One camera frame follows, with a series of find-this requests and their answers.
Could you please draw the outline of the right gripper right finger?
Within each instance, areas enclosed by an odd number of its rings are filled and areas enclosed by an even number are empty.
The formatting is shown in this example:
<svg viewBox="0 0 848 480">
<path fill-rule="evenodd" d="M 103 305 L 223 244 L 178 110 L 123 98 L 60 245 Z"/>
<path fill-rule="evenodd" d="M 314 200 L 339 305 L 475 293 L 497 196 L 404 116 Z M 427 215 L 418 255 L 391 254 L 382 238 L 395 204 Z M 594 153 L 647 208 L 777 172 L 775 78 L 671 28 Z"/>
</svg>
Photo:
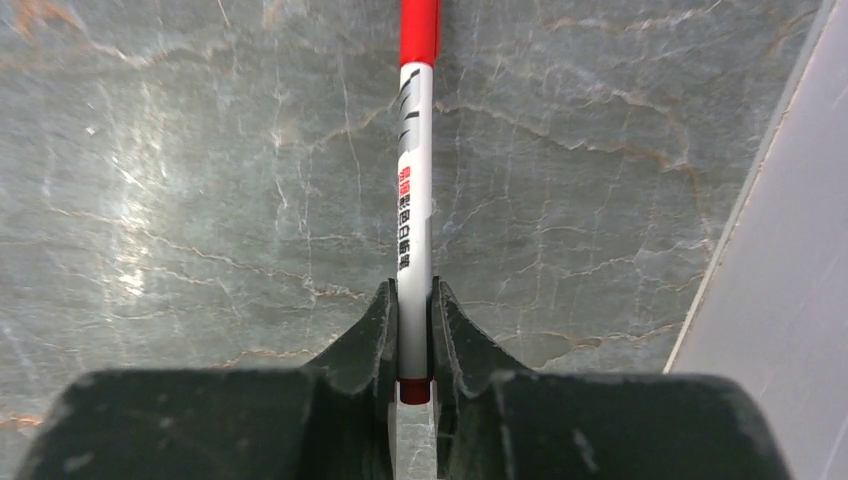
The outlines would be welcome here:
<svg viewBox="0 0 848 480">
<path fill-rule="evenodd" d="M 510 479 L 512 448 L 493 374 L 528 367 L 464 312 L 436 276 L 430 296 L 430 353 L 439 479 Z"/>
</svg>

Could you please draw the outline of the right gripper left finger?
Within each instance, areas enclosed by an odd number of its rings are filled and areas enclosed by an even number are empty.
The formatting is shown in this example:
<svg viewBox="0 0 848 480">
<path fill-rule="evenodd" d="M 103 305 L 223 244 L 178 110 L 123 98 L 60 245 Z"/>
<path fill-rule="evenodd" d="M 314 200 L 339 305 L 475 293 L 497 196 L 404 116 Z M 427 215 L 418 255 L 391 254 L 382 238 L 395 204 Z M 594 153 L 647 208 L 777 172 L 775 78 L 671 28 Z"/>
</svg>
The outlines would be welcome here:
<svg viewBox="0 0 848 480">
<path fill-rule="evenodd" d="M 396 281 L 385 280 L 363 316 L 306 364 L 316 383 L 303 479 L 395 477 L 398 310 Z"/>
</svg>

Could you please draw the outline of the red whiteboard marker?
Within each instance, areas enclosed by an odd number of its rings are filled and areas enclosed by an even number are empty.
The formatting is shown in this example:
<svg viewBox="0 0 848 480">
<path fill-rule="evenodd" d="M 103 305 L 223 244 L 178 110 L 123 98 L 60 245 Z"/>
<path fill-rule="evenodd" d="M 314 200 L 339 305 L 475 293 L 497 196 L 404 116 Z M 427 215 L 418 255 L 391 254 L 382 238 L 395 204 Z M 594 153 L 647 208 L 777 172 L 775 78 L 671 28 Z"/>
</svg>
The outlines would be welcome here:
<svg viewBox="0 0 848 480">
<path fill-rule="evenodd" d="M 430 400 L 428 305 L 432 291 L 433 69 L 421 62 L 400 71 L 397 162 L 398 382 L 400 400 Z"/>
</svg>

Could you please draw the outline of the red marker cap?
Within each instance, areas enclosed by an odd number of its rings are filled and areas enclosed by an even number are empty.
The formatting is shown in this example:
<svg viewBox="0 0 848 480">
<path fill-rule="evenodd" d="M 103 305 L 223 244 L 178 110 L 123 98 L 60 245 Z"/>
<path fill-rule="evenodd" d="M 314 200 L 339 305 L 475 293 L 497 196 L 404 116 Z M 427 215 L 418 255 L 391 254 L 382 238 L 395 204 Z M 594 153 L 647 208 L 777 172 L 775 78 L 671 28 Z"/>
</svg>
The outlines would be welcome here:
<svg viewBox="0 0 848 480">
<path fill-rule="evenodd" d="M 434 67 L 440 51 L 441 1 L 400 1 L 399 64 Z"/>
</svg>

